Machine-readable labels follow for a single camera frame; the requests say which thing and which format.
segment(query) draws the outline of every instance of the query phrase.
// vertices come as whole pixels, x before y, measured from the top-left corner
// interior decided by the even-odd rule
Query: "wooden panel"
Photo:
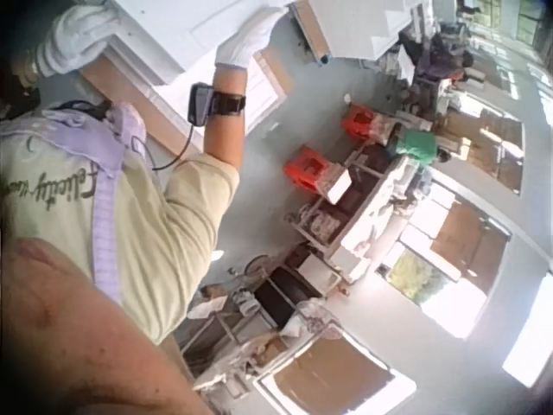
[[[345,339],[319,339],[275,374],[284,395],[314,415],[348,413],[392,379]]]
[[[480,213],[465,203],[454,203],[430,249],[465,272],[482,236]]]
[[[178,155],[182,151],[186,136],[142,92],[132,85],[109,59],[101,56],[93,64],[84,67],[81,73],[108,99],[114,102],[133,104],[140,112],[148,133],[168,151],[174,155]],[[185,157],[196,152],[198,149],[190,145]]]
[[[465,277],[485,294],[492,289],[493,281],[498,275],[506,244],[507,237],[504,233],[495,228],[487,228],[474,254],[469,269],[476,275],[467,274]]]
[[[317,21],[317,17],[311,8],[308,0],[296,2],[298,19],[302,25],[303,34],[307,37],[308,42],[313,49],[315,56],[320,59],[323,56],[330,54],[327,39],[322,34],[321,25]]]

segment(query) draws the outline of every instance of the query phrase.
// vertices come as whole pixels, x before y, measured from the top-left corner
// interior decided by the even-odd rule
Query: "white glove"
[[[246,69],[256,52],[267,48],[270,33],[287,8],[266,7],[254,15],[236,35],[217,49],[215,65],[227,65]]]
[[[46,40],[36,49],[39,75],[68,73],[94,61],[119,27],[115,9],[100,6],[73,6],[58,17]]]

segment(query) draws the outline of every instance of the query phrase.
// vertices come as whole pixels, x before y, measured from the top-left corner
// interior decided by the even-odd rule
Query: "wristwatch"
[[[245,96],[215,91],[209,115],[238,116],[245,108]]]

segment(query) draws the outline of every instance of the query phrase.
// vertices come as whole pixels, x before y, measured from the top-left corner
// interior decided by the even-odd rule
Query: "harness strap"
[[[75,110],[42,111],[38,117],[1,123],[0,139],[13,136],[39,137],[99,166],[92,208],[94,283],[111,300],[120,303],[115,197],[130,137],[145,140],[140,116],[129,105],[115,105],[107,124]]]

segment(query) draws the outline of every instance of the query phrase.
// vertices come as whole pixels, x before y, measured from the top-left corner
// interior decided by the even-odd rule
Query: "cable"
[[[188,140],[187,140],[187,143],[184,144],[184,148],[182,149],[181,153],[175,157],[173,159],[173,161],[171,163],[168,163],[162,167],[154,167],[152,169],[152,171],[161,171],[161,170],[165,170],[165,169],[168,169],[169,167],[172,167],[173,165],[175,165],[176,163],[179,162],[179,160],[181,160],[181,157],[184,155],[184,153],[187,152],[188,150],[188,146],[190,145],[190,143],[192,142],[192,135],[194,134],[194,126],[193,125],[190,125],[190,132],[188,133]]]

